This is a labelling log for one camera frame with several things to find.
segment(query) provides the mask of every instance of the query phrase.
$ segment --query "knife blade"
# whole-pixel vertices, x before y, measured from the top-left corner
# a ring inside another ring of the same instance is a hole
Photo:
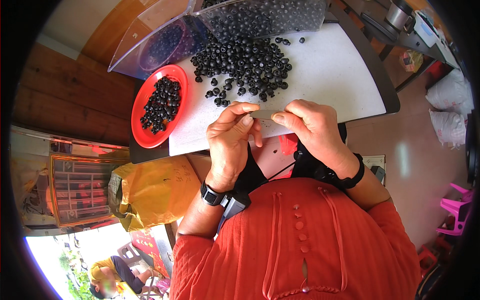
[[[272,109],[261,109],[256,111],[251,111],[250,116],[255,119],[263,119],[263,120],[271,120],[272,116],[280,110],[272,110]]]

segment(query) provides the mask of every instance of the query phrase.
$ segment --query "black wristband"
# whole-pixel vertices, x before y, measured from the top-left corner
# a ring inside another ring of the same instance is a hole
[[[225,196],[225,193],[217,193],[210,189],[210,187],[205,184],[205,181],[203,181],[202,185],[200,186],[200,194],[202,195],[203,201],[211,206],[219,205]]]
[[[360,162],[359,171],[353,178],[347,177],[345,179],[338,180],[338,183],[340,184],[340,186],[345,190],[354,188],[357,185],[357,183],[359,183],[359,181],[363,178],[363,175],[365,174],[365,165],[363,164],[363,158],[358,153],[354,153],[354,155],[358,158]]]

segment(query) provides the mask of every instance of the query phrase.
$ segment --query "fingernail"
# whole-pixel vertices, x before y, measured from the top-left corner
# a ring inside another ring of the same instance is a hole
[[[285,120],[285,117],[282,115],[276,114],[273,116],[273,120],[279,124],[283,124],[283,120]]]
[[[253,118],[250,117],[250,114],[246,114],[245,117],[243,117],[243,120],[242,120],[243,125],[248,126],[252,122],[253,122]]]

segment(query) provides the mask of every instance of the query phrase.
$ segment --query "yellow shirt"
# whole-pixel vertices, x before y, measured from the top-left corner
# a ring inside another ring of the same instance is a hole
[[[106,279],[105,274],[103,274],[103,272],[100,270],[101,267],[109,267],[113,272],[113,276],[115,277],[115,281],[116,282],[121,282],[122,281],[120,279],[120,276],[117,273],[117,269],[115,269],[115,265],[113,264],[113,261],[110,257],[103,260],[103,261],[98,261],[90,267],[90,269],[88,270],[88,277],[90,278],[90,281],[92,281],[92,280],[102,281],[103,279]]]

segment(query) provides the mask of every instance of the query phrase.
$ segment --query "yellow plastic bag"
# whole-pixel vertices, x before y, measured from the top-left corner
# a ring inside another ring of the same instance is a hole
[[[174,156],[114,170],[122,177],[119,211],[129,206],[132,218],[128,231],[171,223],[185,215],[200,188],[200,182],[184,156]]]
[[[400,64],[407,72],[416,73],[423,64],[423,54],[407,50],[400,55]]]

